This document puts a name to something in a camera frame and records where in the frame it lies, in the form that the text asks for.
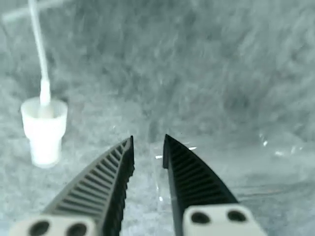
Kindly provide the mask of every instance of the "clear plastic sheet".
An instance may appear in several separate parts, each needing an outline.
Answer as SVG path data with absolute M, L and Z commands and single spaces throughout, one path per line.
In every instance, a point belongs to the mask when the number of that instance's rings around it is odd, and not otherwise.
M 178 140 L 219 175 L 269 236 L 312 235 L 315 162 L 311 147 L 284 131 Z M 160 215 L 156 235 L 174 235 L 162 144 L 152 144 L 151 150 Z

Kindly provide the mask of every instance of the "ridged gripper pad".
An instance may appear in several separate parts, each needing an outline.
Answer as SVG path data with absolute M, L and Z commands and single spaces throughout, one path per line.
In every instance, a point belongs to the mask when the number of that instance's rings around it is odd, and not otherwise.
M 127 183 L 133 170 L 131 136 L 86 167 L 43 213 L 89 216 L 97 224 L 99 235 L 117 236 L 123 220 Z

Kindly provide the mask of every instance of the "white plastic cup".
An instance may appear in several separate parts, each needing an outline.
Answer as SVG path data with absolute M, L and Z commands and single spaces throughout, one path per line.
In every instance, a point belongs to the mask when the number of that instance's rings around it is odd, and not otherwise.
M 68 106 L 61 100 L 51 100 L 53 118 L 39 118 L 39 97 L 21 105 L 23 128 L 30 141 L 31 161 L 40 168 L 55 166 L 62 155 L 62 138 L 66 130 Z

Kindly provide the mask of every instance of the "gray fuzzy surface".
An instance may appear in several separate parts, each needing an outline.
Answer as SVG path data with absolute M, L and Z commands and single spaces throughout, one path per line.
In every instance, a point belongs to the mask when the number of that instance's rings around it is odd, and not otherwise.
M 315 164 L 306 148 L 315 140 L 313 0 L 72 0 L 41 12 L 41 23 L 52 93 L 69 105 L 63 158 L 50 170 L 30 163 L 19 109 L 38 95 L 38 59 L 30 21 L 5 23 L 0 220 L 39 213 L 94 158 L 133 135 L 122 233 L 172 235 L 153 171 L 168 133 L 216 159 L 270 236 L 314 235 Z M 231 136 L 244 141 L 238 151 L 227 148 Z

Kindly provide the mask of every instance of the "white plastic object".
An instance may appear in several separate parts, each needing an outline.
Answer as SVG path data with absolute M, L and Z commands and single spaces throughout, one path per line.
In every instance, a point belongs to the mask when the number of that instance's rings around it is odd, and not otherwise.
M 52 99 L 50 106 L 54 112 L 52 118 L 39 117 L 39 97 L 28 99 L 21 106 L 24 133 L 30 141 L 31 161 L 40 168 L 51 168 L 58 163 L 66 130 L 67 104 Z
M 93 219 L 84 216 L 39 215 L 17 222 L 9 236 L 98 236 Z
M 184 236 L 267 236 L 251 211 L 239 204 L 190 206 L 183 216 Z

